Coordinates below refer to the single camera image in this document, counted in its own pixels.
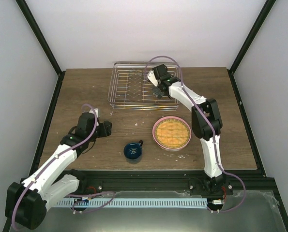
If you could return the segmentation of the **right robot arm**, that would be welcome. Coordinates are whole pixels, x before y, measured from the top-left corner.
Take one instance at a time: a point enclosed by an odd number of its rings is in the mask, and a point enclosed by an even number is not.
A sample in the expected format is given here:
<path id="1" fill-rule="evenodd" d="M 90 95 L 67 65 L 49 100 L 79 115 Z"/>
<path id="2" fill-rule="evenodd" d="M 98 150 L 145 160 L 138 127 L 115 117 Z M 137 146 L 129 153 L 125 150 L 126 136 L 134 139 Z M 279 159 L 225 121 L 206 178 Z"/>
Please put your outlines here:
<path id="1" fill-rule="evenodd" d="M 216 194 L 224 182 L 219 147 L 223 123 L 217 101 L 196 94 L 185 86 L 183 80 L 170 74 L 164 64 L 152 68 L 147 79 L 154 85 L 153 93 L 156 97 L 176 99 L 191 112 L 192 132 L 200 140 L 204 155 L 204 172 L 207 177 L 203 186 L 208 194 Z"/>

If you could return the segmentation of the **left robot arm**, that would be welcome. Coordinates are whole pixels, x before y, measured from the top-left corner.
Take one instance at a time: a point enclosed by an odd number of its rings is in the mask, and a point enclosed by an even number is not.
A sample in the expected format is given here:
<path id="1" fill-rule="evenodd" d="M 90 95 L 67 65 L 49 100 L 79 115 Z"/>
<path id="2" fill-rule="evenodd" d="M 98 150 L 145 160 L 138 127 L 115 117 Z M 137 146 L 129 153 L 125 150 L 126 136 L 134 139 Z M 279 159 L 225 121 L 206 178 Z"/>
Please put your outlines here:
<path id="1" fill-rule="evenodd" d="M 5 216 L 30 230 L 36 229 L 50 208 L 71 193 L 83 195 L 88 189 L 84 174 L 65 168 L 88 150 L 97 138 L 111 135 L 112 123 L 100 122 L 93 111 L 82 113 L 76 126 L 65 135 L 51 157 L 31 176 L 13 182 L 7 189 Z"/>

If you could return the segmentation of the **dark blue mug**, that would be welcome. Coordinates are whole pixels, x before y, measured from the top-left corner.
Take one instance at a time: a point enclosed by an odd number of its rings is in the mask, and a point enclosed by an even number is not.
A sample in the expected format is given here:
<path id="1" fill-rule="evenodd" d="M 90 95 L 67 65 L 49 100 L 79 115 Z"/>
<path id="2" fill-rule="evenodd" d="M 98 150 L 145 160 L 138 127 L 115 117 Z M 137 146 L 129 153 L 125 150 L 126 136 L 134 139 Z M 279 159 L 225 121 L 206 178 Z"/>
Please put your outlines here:
<path id="1" fill-rule="evenodd" d="M 128 143 L 123 149 L 123 154 L 127 162 L 136 164 L 141 161 L 143 154 L 143 140 L 139 140 L 137 143 Z"/>

